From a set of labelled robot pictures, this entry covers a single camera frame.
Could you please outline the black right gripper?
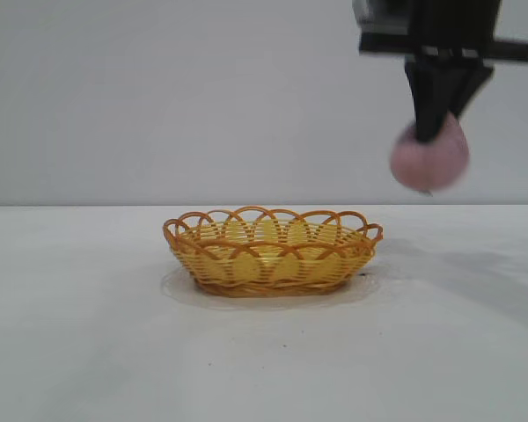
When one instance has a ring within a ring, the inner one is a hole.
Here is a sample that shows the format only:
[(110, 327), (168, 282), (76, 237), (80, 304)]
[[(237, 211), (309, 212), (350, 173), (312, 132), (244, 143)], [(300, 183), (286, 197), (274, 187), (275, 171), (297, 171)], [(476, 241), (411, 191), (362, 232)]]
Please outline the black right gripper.
[[(500, 8), (499, 1), (360, 1), (359, 51), (528, 63), (528, 40), (495, 37)], [(493, 76), (493, 67), (484, 62), (462, 71), (452, 96), (456, 84), (452, 68), (421, 58), (405, 62), (418, 142), (431, 142), (449, 111), (460, 119)]]

